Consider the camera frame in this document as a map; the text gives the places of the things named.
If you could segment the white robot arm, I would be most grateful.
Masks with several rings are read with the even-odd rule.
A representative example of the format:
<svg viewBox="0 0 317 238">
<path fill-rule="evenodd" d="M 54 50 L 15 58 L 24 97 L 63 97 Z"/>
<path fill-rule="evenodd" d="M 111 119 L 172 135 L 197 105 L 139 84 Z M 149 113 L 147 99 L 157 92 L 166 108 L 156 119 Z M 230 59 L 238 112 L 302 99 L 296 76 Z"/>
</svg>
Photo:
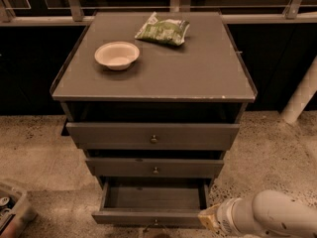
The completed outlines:
<svg viewBox="0 0 317 238">
<path fill-rule="evenodd" d="M 254 197 L 229 198 L 198 214 L 208 230 L 228 236 L 317 238 L 317 209 L 275 190 Z"/>
</svg>

